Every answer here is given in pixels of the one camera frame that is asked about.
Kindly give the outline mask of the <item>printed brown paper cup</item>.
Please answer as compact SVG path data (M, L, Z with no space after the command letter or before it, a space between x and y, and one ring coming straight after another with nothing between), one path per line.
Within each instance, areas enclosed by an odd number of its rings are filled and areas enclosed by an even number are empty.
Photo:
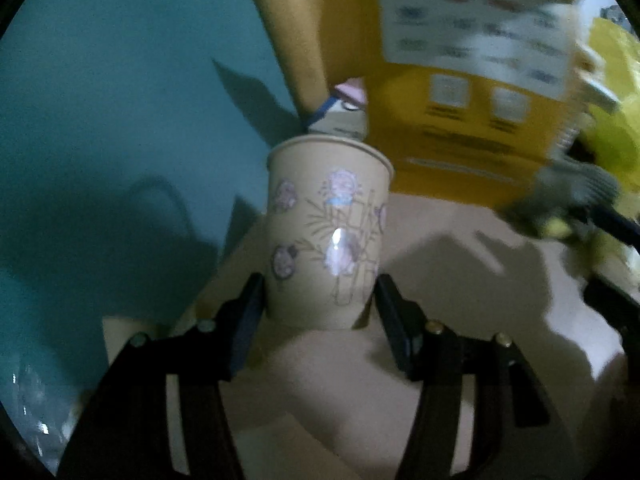
M362 142L304 134L268 156L268 318L304 330L369 322L390 161Z

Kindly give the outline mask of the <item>clear bag of toys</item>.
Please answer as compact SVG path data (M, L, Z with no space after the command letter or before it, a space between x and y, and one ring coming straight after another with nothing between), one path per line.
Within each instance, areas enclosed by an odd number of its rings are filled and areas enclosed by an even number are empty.
M1 402L26 450L56 474L84 408L73 388L50 385L20 356L1 357Z

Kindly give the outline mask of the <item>yellow plastic bag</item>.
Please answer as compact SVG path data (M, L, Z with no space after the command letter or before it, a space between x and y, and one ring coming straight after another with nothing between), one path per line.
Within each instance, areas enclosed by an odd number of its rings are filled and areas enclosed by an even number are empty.
M612 113L594 105L587 130L596 164L616 177L623 189L639 191L639 40L604 18L591 24L588 46L604 59L604 85L620 101Z

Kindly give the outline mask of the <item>teal curtain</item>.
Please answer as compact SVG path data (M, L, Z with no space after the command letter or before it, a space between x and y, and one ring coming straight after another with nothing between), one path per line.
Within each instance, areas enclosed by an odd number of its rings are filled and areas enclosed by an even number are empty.
M299 119L254 0L25 0L1 40L1 382L93 387L109 314L173 321Z

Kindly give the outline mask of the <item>yellow paper bag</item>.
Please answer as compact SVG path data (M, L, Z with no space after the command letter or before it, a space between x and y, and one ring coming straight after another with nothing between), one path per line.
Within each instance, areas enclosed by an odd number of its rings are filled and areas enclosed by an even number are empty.
M366 102L314 130L367 143L398 193L498 209L547 162L577 89L574 0L356 0Z

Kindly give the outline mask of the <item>yellow curtain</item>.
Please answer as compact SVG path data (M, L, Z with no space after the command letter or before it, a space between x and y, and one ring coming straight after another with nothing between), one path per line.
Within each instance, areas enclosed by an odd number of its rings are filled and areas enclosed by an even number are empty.
M254 0L302 115L358 73L356 0Z

